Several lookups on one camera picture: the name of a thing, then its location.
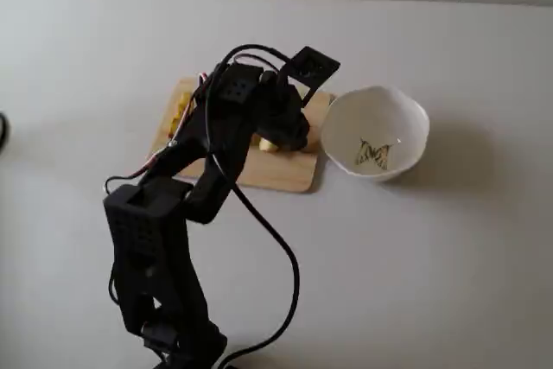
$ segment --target butterfly design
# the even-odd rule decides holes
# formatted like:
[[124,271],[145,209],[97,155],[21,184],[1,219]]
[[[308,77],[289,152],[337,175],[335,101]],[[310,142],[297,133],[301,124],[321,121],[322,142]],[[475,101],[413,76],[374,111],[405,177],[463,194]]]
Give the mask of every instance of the butterfly design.
[[382,170],[388,170],[388,152],[391,144],[385,144],[382,147],[372,147],[366,140],[361,140],[361,147],[355,157],[355,164],[361,164],[367,160],[373,160]]

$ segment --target wooden cutting board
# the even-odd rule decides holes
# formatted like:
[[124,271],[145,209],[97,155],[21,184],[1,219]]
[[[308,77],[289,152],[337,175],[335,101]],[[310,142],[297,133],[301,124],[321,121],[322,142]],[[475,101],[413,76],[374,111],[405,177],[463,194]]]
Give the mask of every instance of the wooden cutting board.
[[[165,146],[171,121],[178,112],[179,100],[184,92],[193,92],[196,83],[197,80],[194,78],[185,78],[175,87],[157,130],[150,154]],[[303,110],[311,126],[306,149],[294,152],[267,153],[259,150],[258,146],[252,143],[238,183],[287,192],[308,191],[313,182],[319,154],[319,132],[331,98],[332,96],[326,92],[318,92]],[[200,159],[182,170],[179,175],[197,178],[201,176],[203,170],[204,159]]]

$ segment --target white ceramic bowl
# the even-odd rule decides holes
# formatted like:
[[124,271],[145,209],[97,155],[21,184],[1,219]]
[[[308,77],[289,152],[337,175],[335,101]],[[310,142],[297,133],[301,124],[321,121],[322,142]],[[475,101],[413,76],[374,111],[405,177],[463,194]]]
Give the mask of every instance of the white ceramic bowl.
[[429,128],[426,111],[414,99],[393,87],[371,86],[330,105],[321,144],[348,174],[387,181],[421,159]]

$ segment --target white tabletop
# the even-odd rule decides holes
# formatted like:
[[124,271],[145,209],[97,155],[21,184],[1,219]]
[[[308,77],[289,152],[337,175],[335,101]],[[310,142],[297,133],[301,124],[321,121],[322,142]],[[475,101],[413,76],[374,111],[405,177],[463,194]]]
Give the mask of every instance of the white tabletop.
[[[136,168],[176,81],[232,47],[341,61],[431,118],[395,185],[321,164],[315,192],[246,189],[295,249],[300,306],[268,369],[553,366],[553,10],[348,0],[0,0],[0,366],[150,369],[107,295],[102,182]],[[291,269],[230,196],[189,225],[229,350],[289,306]]]

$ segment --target black wire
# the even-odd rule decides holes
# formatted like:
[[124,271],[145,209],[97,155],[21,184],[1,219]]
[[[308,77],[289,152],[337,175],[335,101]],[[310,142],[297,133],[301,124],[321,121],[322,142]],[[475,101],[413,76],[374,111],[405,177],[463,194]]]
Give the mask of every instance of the black wire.
[[8,142],[8,136],[10,135],[10,123],[2,112],[0,112],[0,125],[0,152],[2,152],[3,147]]
[[128,175],[128,176],[119,176],[119,175],[110,176],[104,182],[104,191],[107,194],[111,193],[110,188],[109,188],[110,181],[131,181],[133,179],[136,179],[138,176],[143,175],[146,172],[146,170],[148,170],[148,169],[149,169],[149,166],[144,165],[140,168],[140,170],[137,170],[132,175]]
[[273,71],[278,73],[278,68],[270,62],[269,60],[266,60],[263,56],[255,55],[255,54],[238,54],[234,57],[234,60],[239,60],[240,58],[248,58],[250,60],[258,60],[259,62],[263,62],[267,67],[270,67]]
[[290,308],[288,311],[288,314],[286,314],[286,318],[284,319],[283,324],[280,326],[280,328],[267,340],[264,340],[260,343],[257,343],[256,345],[246,347],[244,349],[238,350],[237,352],[231,353],[228,356],[226,356],[224,359],[221,360],[219,363],[218,369],[225,369],[226,365],[228,365],[231,361],[244,356],[249,353],[256,352],[257,350],[260,350],[264,347],[267,347],[269,344],[276,341],[280,336],[283,335],[283,333],[288,328],[289,324],[292,322],[292,319],[294,318],[294,314],[296,313],[297,309],[297,303],[300,295],[300,268],[297,263],[297,258],[292,249],[289,247],[289,245],[286,243],[284,238],[277,232],[277,230],[269,223],[269,221],[251,204],[250,200],[245,196],[245,194],[240,190],[240,188],[237,186],[237,184],[234,181],[231,181],[228,176],[225,173],[225,170],[220,165],[219,161],[217,160],[217,156],[212,152],[211,149],[211,126],[210,126],[210,117],[209,117],[209,99],[211,96],[211,91],[214,89],[214,86],[217,85],[219,82],[219,78],[221,74],[226,69],[226,64],[228,61],[238,52],[245,50],[245,49],[259,49],[264,52],[267,52],[269,54],[272,54],[273,56],[276,56],[278,59],[283,60],[286,63],[290,62],[290,58],[286,55],[282,54],[281,52],[273,49],[268,48],[264,45],[242,45],[240,47],[234,48],[231,52],[229,52],[226,57],[219,63],[219,65],[216,67],[213,77],[211,78],[211,81],[209,83],[209,86],[207,86],[206,90],[206,114],[205,114],[205,125],[206,125],[206,137],[207,137],[207,154],[210,155],[210,157],[213,158],[215,161],[215,164],[218,166],[219,171],[225,177],[225,179],[232,184],[232,191],[235,195],[237,195],[238,199],[242,202],[242,204],[246,207],[246,209],[254,216],[255,219],[269,232],[269,234],[275,239],[275,241],[283,248],[283,250],[286,252],[286,255],[288,255],[288,258],[290,260],[290,263],[292,264],[292,272],[294,275],[294,288],[292,290],[292,303],[290,304]]
[[259,223],[263,225],[263,227],[284,249],[284,251],[286,252],[286,255],[288,255],[288,258],[292,264],[292,271],[294,273],[294,289],[292,290],[292,303],[290,304],[288,314],[286,314],[286,318],[284,319],[284,322],[281,325],[281,327],[269,339],[264,340],[260,343],[257,343],[257,345],[246,347],[244,349],[238,350],[237,352],[229,354],[223,360],[221,360],[221,362],[219,363],[218,369],[225,369],[226,365],[228,365],[232,360],[235,360],[246,354],[256,352],[257,350],[263,349],[264,347],[267,347],[268,345],[276,341],[280,336],[282,336],[283,333],[288,328],[288,326],[290,325],[290,323],[292,322],[292,319],[294,318],[294,314],[296,313],[296,309],[297,309],[297,303],[300,297],[300,267],[299,267],[299,264],[297,263],[296,255],[289,247],[289,245],[286,243],[284,238],[277,232],[277,230],[251,204],[250,200],[245,196],[245,194],[242,193],[242,191],[236,185],[236,183],[234,183],[234,185],[232,186],[232,191],[238,196],[238,198],[244,204],[246,209],[250,211],[250,213],[255,217],[255,219],[257,219]]
[[119,305],[119,300],[117,297],[115,297],[115,293],[113,292],[113,283],[115,283],[115,264],[111,265],[111,273],[110,273],[110,282],[107,285],[107,292],[110,293],[111,300]]

